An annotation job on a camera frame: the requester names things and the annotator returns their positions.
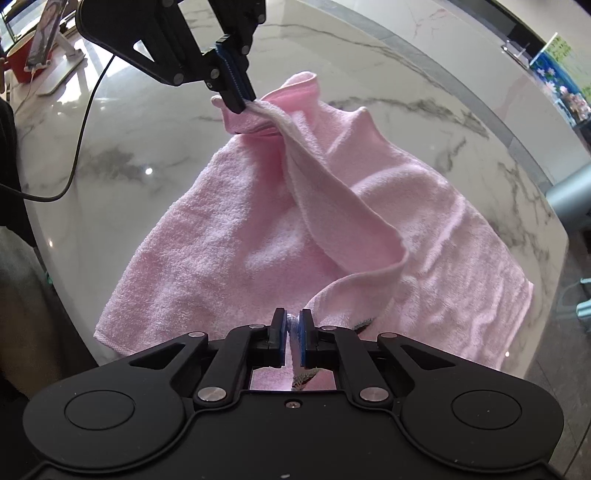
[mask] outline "black cable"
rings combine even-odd
[[[70,178],[68,178],[68,183],[66,184],[64,189],[60,193],[58,193],[57,195],[54,195],[53,197],[38,197],[36,195],[30,195],[28,193],[20,192],[17,189],[13,189],[13,188],[9,187],[8,185],[4,185],[4,184],[0,183],[1,190],[4,190],[5,192],[8,192],[8,193],[12,193],[13,195],[16,195],[16,196],[18,196],[22,199],[25,199],[25,200],[31,200],[32,202],[45,202],[45,203],[55,202],[56,200],[59,200],[60,198],[62,198],[66,194],[66,192],[70,188],[70,185],[72,185],[72,182],[74,180],[74,174],[76,173],[76,166],[78,165],[78,155],[80,154],[80,146],[82,145],[82,137],[84,136],[84,128],[86,126],[86,120],[88,119],[88,114],[90,113],[90,106],[92,104],[92,100],[94,99],[95,93],[99,88],[100,81],[105,76],[105,73],[107,73],[107,70],[111,66],[111,63],[113,62],[114,59],[115,59],[115,55],[113,55],[111,57],[111,59],[107,62],[107,65],[105,66],[105,68],[103,69],[103,71],[99,75],[99,79],[96,81],[95,87],[92,89],[92,92],[90,93],[90,98],[88,99],[88,104],[86,105],[86,112],[84,113],[84,118],[82,119],[82,126],[80,127],[80,133],[78,134],[78,144],[76,145],[76,153],[74,153],[74,162],[72,164],[72,171],[70,172]]]
[[[589,427],[591,427],[591,420],[589,420],[589,423],[587,424],[587,428],[585,429],[585,433],[583,433],[583,438],[581,439],[581,441],[579,442],[579,446],[577,447],[577,449],[574,452],[573,457],[570,460],[570,463],[568,465],[568,467],[566,468],[566,470],[564,471],[564,476],[566,477],[566,474],[569,472],[570,467],[573,466],[574,460],[577,458],[577,455],[579,454],[581,447],[583,446],[583,442],[586,440],[587,438],[587,434],[589,433]]]

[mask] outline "pink towel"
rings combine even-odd
[[[369,112],[319,100],[302,72],[235,115],[236,134],[135,252],[95,338],[124,355],[213,339],[276,307],[364,339],[398,332],[499,368],[532,284],[468,201],[389,143]],[[259,372],[289,389],[293,371]]]

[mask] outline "phone screen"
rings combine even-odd
[[[56,39],[57,29],[67,2],[68,0],[47,0],[27,57],[29,69],[47,63],[47,57]]]

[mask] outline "circular mount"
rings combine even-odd
[[[468,468],[544,459],[563,429],[554,398],[519,378],[461,362],[417,379],[401,410],[407,432],[431,454]]]
[[[22,423],[49,460],[79,469],[117,468],[158,452],[181,429],[183,403],[161,371],[117,362],[51,385]]]
[[[135,403],[127,395],[112,390],[83,393],[66,405],[66,417],[85,430],[109,430],[128,421]]]

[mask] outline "white marble surface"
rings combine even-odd
[[[591,163],[532,76],[501,51],[484,26],[459,18],[448,2],[335,1],[389,29],[460,80],[505,123],[552,183]]]
[[[182,3],[203,46],[219,35],[205,5]],[[344,109],[366,105],[389,140],[441,171],[509,246],[535,284],[532,308],[504,365],[524,375],[567,246],[542,195],[475,116],[379,41],[296,0],[270,0],[267,8],[249,55],[259,96],[293,73],[318,73],[324,101]],[[21,182],[34,194],[63,187],[89,90],[110,58],[83,40],[77,46],[87,52],[85,67],[53,97],[32,97],[17,115]],[[113,354],[92,333],[133,252],[229,138],[210,97],[202,83],[164,86],[116,59],[95,97],[72,188],[55,203],[27,202],[54,285],[99,363]]]

